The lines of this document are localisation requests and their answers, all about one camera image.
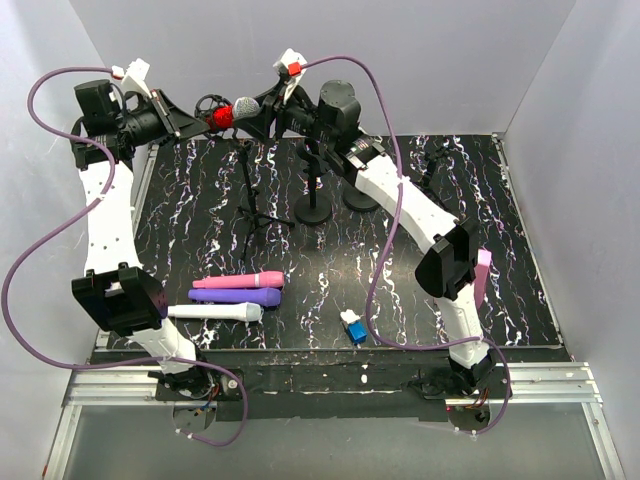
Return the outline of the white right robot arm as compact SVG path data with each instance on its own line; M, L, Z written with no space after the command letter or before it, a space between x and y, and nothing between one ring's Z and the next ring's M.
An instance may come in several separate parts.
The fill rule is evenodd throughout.
M278 84L257 98L236 100L232 124L259 141L290 130L316 142L337 175L399 218L423 254L415 277L441 312L453 387L464 397L475 397L488 386L495 365L475 301L478 225L442 209L402 175L400 156L388 153L361 128L360 114L348 82L324 83L317 102L300 86Z

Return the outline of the black stand with purple mic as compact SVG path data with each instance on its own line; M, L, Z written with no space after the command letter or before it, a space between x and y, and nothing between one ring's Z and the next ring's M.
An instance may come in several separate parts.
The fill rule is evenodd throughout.
M349 184L343 188L342 201L348 209L358 213L373 212L379 208L375 200Z

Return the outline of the black tripod stand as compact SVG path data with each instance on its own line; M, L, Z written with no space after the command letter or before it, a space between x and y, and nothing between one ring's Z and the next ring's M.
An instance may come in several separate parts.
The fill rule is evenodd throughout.
M449 146L448 140L444 140L433 151L425 151L425 168L421 179L417 183L417 186L421 190L421 192L446 212L450 212L450 209L445 205L440 196L434 190L434 188L432 187L432 182L441 165L449 157L450 152L451 148Z
M249 153L252 149L252 143L250 140L238 139L233 135L232 145L235 153L237 154L238 163L242 169L244 186L247 193L247 206L239 205L237 208L238 212L242 215L242 218L249 222L249 229L244 240L241 256L241 260L245 261L247 258L249 244L257 232L264 230L272 224L279 224L289 229L293 229L295 227L295 223L289 219L268 215L258 210L257 197L259 192L253 186L249 171Z

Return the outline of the black round-base mic stand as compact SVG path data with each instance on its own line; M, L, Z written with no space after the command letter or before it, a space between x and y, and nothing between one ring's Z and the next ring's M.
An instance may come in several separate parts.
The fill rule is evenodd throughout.
M318 179L323 175L319 147L314 140L303 138L298 143L296 152L299 158L307 163L307 193L296 201L294 216L301 224L319 226L332 216L331 202L317 191Z

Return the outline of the purple handheld microphone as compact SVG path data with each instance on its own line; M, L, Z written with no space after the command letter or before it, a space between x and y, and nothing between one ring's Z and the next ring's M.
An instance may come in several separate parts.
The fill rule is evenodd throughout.
M257 289L191 289L188 298L198 302L255 303L264 307L275 307L281 303L281 291L277 288Z

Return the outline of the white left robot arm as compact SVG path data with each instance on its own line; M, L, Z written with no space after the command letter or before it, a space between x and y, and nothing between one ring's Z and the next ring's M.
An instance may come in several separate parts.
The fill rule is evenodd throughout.
M213 386L211 373L194 365L197 349L168 317L162 283L146 273L135 248L132 225L132 160L137 147L173 143L204 134L209 126L174 105L164 92L147 94L95 80L74 89L82 111L76 132L90 144L73 142L72 151L86 200L99 203L88 213L85 273L73 280L76 301L104 332L141 345L158 358L165 375L193 400Z

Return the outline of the white handheld microphone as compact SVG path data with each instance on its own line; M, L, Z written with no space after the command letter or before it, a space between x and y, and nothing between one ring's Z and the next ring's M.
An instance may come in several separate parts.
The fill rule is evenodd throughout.
M258 322L263 307L250 302L240 304L189 304L168 307L168 316L178 319L233 320L244 323Z

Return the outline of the silver studio mic shock mount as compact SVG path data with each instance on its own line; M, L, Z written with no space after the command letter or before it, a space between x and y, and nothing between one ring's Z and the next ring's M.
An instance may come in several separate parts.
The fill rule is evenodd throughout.
M220 95L207 94L196 102L194 114L208 125L209 135L221 135L233 129L236 120L253 117L260 109L258 101L251 97L231 102Z

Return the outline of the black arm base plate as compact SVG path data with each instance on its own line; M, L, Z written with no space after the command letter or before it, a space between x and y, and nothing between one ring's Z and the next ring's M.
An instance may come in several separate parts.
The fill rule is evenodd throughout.
M415 418L445 422L445 403L469 404L445 355L399 351L285 352L259 357L225 353L218 362L245 386L222 385L214 400L219 421L331 418Z

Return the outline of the pink handheld microphone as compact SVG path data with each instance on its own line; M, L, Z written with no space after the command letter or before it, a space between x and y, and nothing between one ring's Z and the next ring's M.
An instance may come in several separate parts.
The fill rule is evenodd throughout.
M282 288L285 283L284 273L281 271L263 271L250 274L209 276L194 280L194 289L253 289L253 288Z

